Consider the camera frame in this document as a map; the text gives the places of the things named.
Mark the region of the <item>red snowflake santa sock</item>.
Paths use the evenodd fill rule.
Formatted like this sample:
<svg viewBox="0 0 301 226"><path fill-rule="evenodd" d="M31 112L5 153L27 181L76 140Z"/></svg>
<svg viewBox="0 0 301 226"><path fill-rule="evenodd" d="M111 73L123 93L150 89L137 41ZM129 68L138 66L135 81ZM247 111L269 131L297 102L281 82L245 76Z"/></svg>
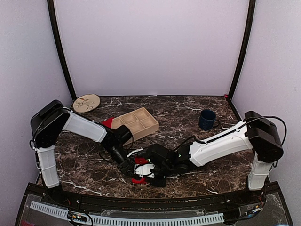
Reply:
<svg viewBox="0 0 301 226"><path fill-rule="evenodd" d="M146 164L148 164L149 162L144 159L144 158L135 158L135 167L134 167L134 173L136 174L136 170L139 168L139 167L142 167ZM131 179L132 183L134 184L146 184L146 178L145 177L142 177L140 179L138 179L136 176L134 176L132 179Z"/></svg>

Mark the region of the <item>wooden compartment tray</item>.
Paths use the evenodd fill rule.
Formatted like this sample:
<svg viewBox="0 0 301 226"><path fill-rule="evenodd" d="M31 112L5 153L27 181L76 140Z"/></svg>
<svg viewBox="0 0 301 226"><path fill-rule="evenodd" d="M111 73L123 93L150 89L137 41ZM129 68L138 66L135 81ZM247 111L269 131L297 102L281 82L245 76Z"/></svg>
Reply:
<svg viewBox="0 0 301 226"><path fill-rule="evenodd" d="M111 128L117 129L121 125L130 129L134 141L159 130L159 123L145 107L114 118Z"/></svg>

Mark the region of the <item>plain red sock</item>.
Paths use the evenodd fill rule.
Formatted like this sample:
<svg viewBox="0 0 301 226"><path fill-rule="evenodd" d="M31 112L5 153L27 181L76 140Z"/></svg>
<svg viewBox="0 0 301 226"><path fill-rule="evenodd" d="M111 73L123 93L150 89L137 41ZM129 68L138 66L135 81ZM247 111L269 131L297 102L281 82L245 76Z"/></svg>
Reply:
<svg viewBox="0 0 301 226"><path fill-rule="evenodd" d="M110 117L107 120L104 120L103 122L101 122L101 124L108 127L108 128L111 128L113 119L114 119L114 117Z"/></svg>

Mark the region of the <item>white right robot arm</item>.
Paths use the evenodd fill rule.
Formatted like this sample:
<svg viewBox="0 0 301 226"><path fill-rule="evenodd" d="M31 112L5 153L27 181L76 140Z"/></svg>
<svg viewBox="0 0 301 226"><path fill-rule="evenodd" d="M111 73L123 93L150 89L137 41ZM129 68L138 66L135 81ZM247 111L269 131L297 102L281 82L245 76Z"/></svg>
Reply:
<svg viewBox="0 0 301 226"><path fill-rule="evenodd" d="M174 150L153 144L143 155L147 163L135 166L134 173L140 177L150 177L155 186L165 186L165 179L170 175L186 174L224 156L254 150L247 189L240 193L242 203L250 204L258 197L258 190L264 187L273 163L284 154L278 129L271 119L273 116L248 111L242 121L207 139L197 140L191 136L193 142L186 139Z"/></svg>

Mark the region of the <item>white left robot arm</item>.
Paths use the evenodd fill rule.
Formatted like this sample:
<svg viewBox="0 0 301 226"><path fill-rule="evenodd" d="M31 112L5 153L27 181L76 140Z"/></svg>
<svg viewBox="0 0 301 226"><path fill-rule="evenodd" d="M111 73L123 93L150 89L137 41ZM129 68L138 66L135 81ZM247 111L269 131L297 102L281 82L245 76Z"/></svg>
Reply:
<svg viewBox="0 0 301 226"><path fill-rule="evenodd" d="M56 205L66 202L66 194L60 185L55 161L55 144L62 131L68 131L89 138L110 154L118 169L125 175L133 177L134 164L123 145L133 137L125 125L110 129L98 122L83 117L65 107L59 100L54 100L35 114L30 121L32 139L30 147L35 151L37 167L48 191L48 198Z"/></svg>

